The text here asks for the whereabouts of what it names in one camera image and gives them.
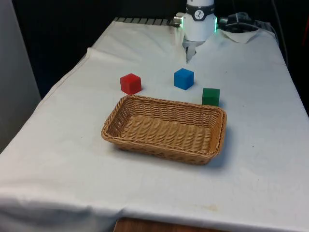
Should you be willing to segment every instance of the toy block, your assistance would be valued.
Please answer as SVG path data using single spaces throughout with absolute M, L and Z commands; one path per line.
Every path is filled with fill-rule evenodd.
M 202 105 L 219 106 L 220 90 L 216 88 L 204 88 Z
M 136 94 L 141 91 L 141 80 L 139 76 L 128 74 L 120 78 L 121 90 L 126 94 Z
M 187 90 L 194 84 L 194 72 L 180 69 L 174 73 L 174 86 Z

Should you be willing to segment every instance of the wicker basket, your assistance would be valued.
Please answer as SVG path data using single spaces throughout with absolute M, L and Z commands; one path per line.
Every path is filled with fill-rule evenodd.
M 127 95 L 101 135 L 121 149 L 204 165 L 221 151 L 225 127 L 219 107 Z

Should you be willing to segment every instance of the red cube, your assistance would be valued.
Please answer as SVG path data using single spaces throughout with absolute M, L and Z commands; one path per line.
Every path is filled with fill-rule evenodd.
M 141 91 L 141 80 L 139 76 L 128 74 L 120 78 L 121 90 L 126 94 L 136 94 Z

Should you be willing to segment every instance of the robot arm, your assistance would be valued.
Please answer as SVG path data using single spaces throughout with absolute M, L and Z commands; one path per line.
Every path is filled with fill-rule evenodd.
M 183 47 L 187 63 L 195 55 L 195 48 L 203 44 L 216 30 L 217 18 L 214 15 L 214 0 L 188 0 L 186 13 L 174 17 L 174 25 L 184 30 Z

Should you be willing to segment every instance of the basket rim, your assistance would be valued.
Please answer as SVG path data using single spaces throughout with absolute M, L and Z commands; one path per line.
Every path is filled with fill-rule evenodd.
M 112 120 L 114 119 L 114 116 L 121 109 L 121 106 L 128 99 L 143 99 L 143 100 L 152 101 L 152 102 L 167 102 L 169 104 L 177 104 L 177 105 L 180 104 L 180 105 L 191 106 L 191 107 L 200 108 L 200 109 L 211 109 L 211 110 L 219 112 L 222 123 L 221 123 L 219 140 L 218 140 L 216 148 L 212 152 L 193 151 L 193 150 L 184 149 L 184 148 L 181 148 L 181 147 L 163 145 L 161 143 L 156 144 L 156 143 L 145 142 L 145 141 L 141 141 L 141 140 L 137 140 L 137 139 L 124 139 L 124 138 L 121 138 L 121 137 L 111 136 L 110 134 L 107 133 L 109 126 L 111 125 Z M 155 147 L 161 148 L 161 149 L 168 148 L 170 151 L 173 151 L 173 152 L 185 152 L 185 153 L 189 153 L 189 155 L 193 156 L 193 157 L 194 156 L 199 156 L 199 157 L 203 156 L 206 159 L 212 159 L 213 157 L 215 157 L 220 152 L 220 150 L 223 146 L 223 141 L 224 141 L 224 136 L 225 136 L 224 131 L 225 131 L 225 128 L 226 128 L 226 121 L 227 121 L 226 112 L 222 108 L 217 107 L 217 106 L 199 105 L 199 104 L 187 103 L 187 102 L 182 102 L 182 101 L 170 101 L 170 100 L 165 100 L 165 99 L 144 97 L 144 96 L 140 96 L 140 95 L 126 95 L 119 100 L 118 104 L 115 106 L 112 113 L 108 116 L 108 118 L 105 121 L 104 126 L 102 128 L 101 136 L 104 140 L 106 140 L 108 142 L 112 142 L 112 143 L 128 142 L 128 143 L 134 143 L 135 145 L 155 146 Z

